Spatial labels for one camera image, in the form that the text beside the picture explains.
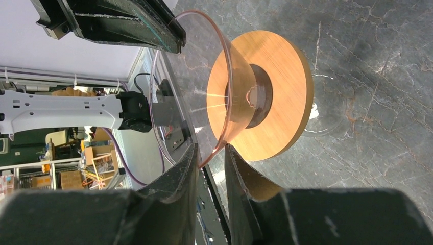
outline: wire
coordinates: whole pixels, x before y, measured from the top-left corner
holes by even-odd
[[[135,78],[134,78],[134,84],[135,86],[138,88],[138,90],[141,91],[142,94],[144,94],[143,90],[137,85],[136,83],[136,78],[139,75],[150,75],[149,73],[138,73]],[[125,158],[123,157],[123,154],[121,152],[121,148],[119,146],[119,144],[117,143],[117,140],[114,138],[114,135],[111,133],[111,131],[107,128],[103,128],[103,130],[108,134],[108,136],[110,137],[110,139],[114,142],[114,147],[116,148],[116,152],[119,154],[119,157],[121,159],[122,165],[125,168],[125,171],[128,173],[128,175],[131,177],[131,179],[133,179],[135,182],[137,182],[138,184],[142,185],[142,186],[147,186],[146,183],[143,183],[142,181],[139,181],[129,170],[128,165],[126,164]],[[162,163],[162,173],[165,172],[165,164],[164,164],[164,155],[162,154],[161,148],[158,146],[159,149],[159,156],[161,157],[161,163]]]
[[[16,91],[18,91],[18,87],[16,86],[16,84],[15,84],[14,82],[11,82],[11,81],[10,81],[9,83],[12,84],[12,86],[15,87],[15,90],[16,90]]]
[[[150,73],[147,73],[147,72],[141,72],[141,73],[138,73],[137,75],[135,75],[135,77],[134,77],[134,85],[135,85],[135,87],[137,87],[137,89],[138,90],[140,90],[140,92],[142,93],[142,94],[144,94],[145,92],[140,88],[140,86],[137,84],[137,77],[138,76],[141,76],[141,75],[148,75],[148,76],[150,76]]]
[[[108,134],[108,136],[110,137],[110,139],[114,142],[114,147],[116,148],[116,151],[119,154],[119,157],[121,159],[122,165],[125,168],[125,171],[128,173],[128,175],[131,177],[131,179],[133,179],[135,182],[137,182],[138,184],[142,185],[142,186],[147,186],[146,183],[143,183],[142,181],[139,181],[129,170],[128,165],[125,162],[125,159],[123,157],[123,154],[121,152],[121,148],[119,146],[119,144],[117,143],[117,140],[114,138],[114,135],[111,133],[110,130],[108,130],[107,128],[103,128],[104,131]],[[165,172],[165,164],[164,164],[164,156],[162,154],[161,149],[159,149],[159,156],[161,157],[161,161],[162,161],[162,173]]]

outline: wooden circular board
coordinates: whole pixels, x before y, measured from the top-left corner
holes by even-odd
[[[231,44],[247,63],[266,71],[272,83],[273,98],[266,118],[256,127],[243,129],[230,144],[246,161],[269,159],[290,148],[308,123],[314,91],[311,71],[302,52],[275,33],[247,32]],[[227,74],[225,62],[224,54],[220,54],[209,77],[208,94],[215,95],[215,91],[209,91],[211,88],[226,86],[227,76],[221,76]],[[212,122],[212,118],[209,117],[211,126],[217,125],[219,122]]]

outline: purple cable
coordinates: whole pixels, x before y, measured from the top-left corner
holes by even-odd
[[[131,171],[129,170],[129,168],[128,168],[128,165],[126,164],[126,162],[125,162],[125,159],[124,159],[124,157],[123,157],[123,154],[122,154],[122,152],[121,152],[121,149],[120,149],[120,147],[119,147],[119,144],[117,143],[117,140],[114,138],[114,135],[111,133],[111,131],[110,130],[108,130],[107,128],[102,128],[102,129],[104,129],[104,131],[108,134],[108,136],[110,137],[110,139],[114,142],[114,147],[116,148],[116,151],[118,152],[118,154],[119,154],[119,156],[120,156],[120,159],[121,159],[121,162],[122,162],[122,165],[123,165],[123,167],[125,168],[125,170],[126,170],[126,172],[128,173],[128,175],[135,181],[135,182],[137,182],[138,184],[140,184],[140,185],[142,185],[142,186],[146,186],[147,184],[146,183],[143,183],[143,182],[141,182],[141,181],[139,181],[132,173],[131,173]],[[163,156],[163,154],[162,154],[162,151],[161,151],[161,149],[159,149],[159,155],[161,156],[161,161],[162,161],[162,173],[164,173],[165,172],[165,164],[164,164],[164,156]]]

